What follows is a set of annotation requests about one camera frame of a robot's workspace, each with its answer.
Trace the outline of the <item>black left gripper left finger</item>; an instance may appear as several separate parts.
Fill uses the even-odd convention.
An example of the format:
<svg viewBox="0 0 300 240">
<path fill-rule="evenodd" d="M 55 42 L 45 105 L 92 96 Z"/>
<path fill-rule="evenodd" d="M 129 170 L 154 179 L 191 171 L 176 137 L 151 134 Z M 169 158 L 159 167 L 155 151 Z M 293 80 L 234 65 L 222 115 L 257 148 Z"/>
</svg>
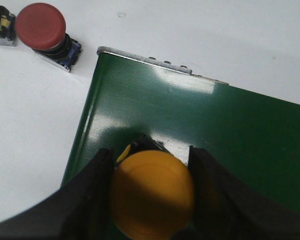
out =
<svg viewBox="0 0 300 240">
<path fill-rule="evenodd" d="M 0 240 L 104 240 L 113 172 L 113 151 L 100 149 L 54 194 L 0 222 Z"/>
</svg>

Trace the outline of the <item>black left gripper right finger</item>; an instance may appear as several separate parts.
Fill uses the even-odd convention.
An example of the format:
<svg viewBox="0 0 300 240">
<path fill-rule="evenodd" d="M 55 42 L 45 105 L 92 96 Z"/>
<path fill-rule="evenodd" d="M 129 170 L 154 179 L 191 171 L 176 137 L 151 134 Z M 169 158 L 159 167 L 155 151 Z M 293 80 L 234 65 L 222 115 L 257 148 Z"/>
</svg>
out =
<svg viewBox="0 0 300 240">
<path fill-rule="evenodd" d="M 195 229 L 210 240 L 300 240 L 300 214 L 258 193 L 206 149 L 189 148 Z"/>
</svg>

